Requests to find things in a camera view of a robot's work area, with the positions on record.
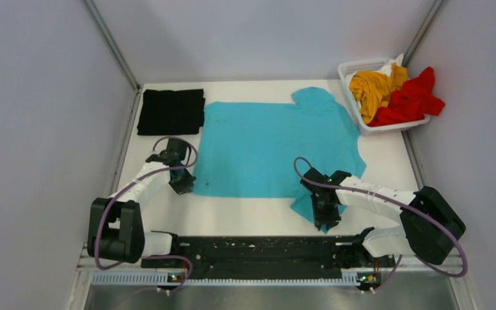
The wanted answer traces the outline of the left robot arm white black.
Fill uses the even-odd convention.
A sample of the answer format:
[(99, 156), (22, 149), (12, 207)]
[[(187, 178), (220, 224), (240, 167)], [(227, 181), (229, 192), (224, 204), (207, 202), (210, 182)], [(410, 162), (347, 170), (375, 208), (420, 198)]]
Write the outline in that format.
[(90, 206), (87, 253), (100, 270), (155, 257), (173, 267), (181, 259), (174, 235), (145, 229), (142, 211), (162, 187), (170, 187), (177, 195), (192, 192), (196, 178), (189, 168), (198, 161), (198, 151), (183, 138), (165, 136), (163, 140), (166, 147), (153, 150), (131, 181)]

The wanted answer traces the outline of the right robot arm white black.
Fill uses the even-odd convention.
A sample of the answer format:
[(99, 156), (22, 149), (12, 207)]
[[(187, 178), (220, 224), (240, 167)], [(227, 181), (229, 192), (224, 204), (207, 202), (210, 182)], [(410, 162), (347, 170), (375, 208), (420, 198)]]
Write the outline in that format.
[(388, 228), (370, 228), (353, 248), (353, 258), (370, 266), (381, 256), (413, 255), (431, 265), (441, 265), (452, 250), (462, 252), (460, 238), (466, 232), (440, 192), (425, 186), (403, 191), (375, 185), (338, 170), (331, 176), (310, 168), (301, 183), (313, 193), (316, 207), (328, 214), (346, 206), (371, 212), (395, 222)]

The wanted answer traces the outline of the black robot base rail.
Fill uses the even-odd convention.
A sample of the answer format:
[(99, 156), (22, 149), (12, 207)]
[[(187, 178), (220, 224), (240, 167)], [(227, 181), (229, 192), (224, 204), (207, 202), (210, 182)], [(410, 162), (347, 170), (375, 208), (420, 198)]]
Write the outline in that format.
[(357, 236), (179, 236), (170, 253), (141, 267), (192, 266), (191, 280), (314, 280), (395, 264), (388, 255), (372, 257)]

